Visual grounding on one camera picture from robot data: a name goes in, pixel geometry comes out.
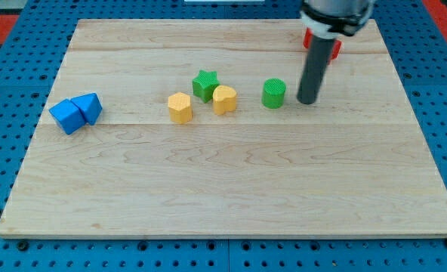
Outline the robot arm end silver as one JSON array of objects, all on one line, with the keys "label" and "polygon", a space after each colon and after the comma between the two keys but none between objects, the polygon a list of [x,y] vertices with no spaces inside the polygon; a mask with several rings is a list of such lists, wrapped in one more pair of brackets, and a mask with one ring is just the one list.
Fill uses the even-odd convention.
[{"label": "robot arm end silver", "polygon": [[302,0],[301,20],[321,39],[354,36],[368,22],[375,0]]}]

